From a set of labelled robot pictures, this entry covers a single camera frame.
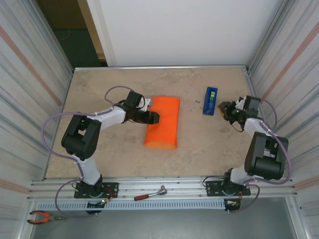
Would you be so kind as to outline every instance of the orange sponge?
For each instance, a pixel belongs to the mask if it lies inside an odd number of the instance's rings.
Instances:
[[[152,97],[151,112],[160,116],[159,123],[148,124],[144,146],[149,148],[177,148],[177,122],[179,98],[168,96]]]

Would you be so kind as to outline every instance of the black mounting plate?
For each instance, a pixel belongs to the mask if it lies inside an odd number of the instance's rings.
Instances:
[[[219,197],[219,196],[239,196],[239,192],[234,192],[234,194],[227,195],[222,189],[222,180],[219,181],[206,181],[206,192],[208,197]],[[242,191],[243,196],[250,195],[250,189],[244,187]]]
[[[119,192],[119,183],[102,183],[102,188],[109,188],[113,191],[113,198],[118,197]],[[101,196],[98,198],[104,198],[104,199],[110,199],[110,191],[109,190],[102,190]],[[80,183],[76,183],[75,186],[75,192],[74,192],[74,198],[91,198],[92,200],[95,198],[90,197],[89,195],[85,194],[83,190],[80,188]]]

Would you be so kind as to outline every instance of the stone-patterned surface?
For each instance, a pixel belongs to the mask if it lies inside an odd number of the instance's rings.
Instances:
[[[215,109],[214,116],[202,114],[208,86],[217,87],[217,103],[248,94],[240,68],[101,69],[75,71],[65,112],[93,113],[110,105],[105,92],[124,85],[144,96],[180,98],[176,150],[143,146],[146,125],[127,122],[100,133],[95,160],[103,176],[190,176],[221,175],[245,161],[250,138],[238,133]],[[128,90],[114,89],[109,99],[125,99]],[[71,117],[61,119],[54,150],[66,153],[60,141]],[[79,176],[71,160],[53,156],[47,177]]]

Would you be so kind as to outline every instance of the white wall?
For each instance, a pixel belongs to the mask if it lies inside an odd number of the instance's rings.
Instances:
[[[110,66],[248,64],[281,0],[88,0]]]

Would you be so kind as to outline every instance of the pliers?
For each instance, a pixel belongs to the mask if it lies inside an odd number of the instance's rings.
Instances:
[[[41,215],[45,216],[44,219],[39,220],[39,221],[27,220],[28,223],[33,224],[33,225],[48,223],[49,221],[66,219],[66,217],[62,217],[62,216],[52,216],[51,213],[44,212],[44,211],[33,211],[33,212],[30,212],[29,214],[30,215],[41,214]]]

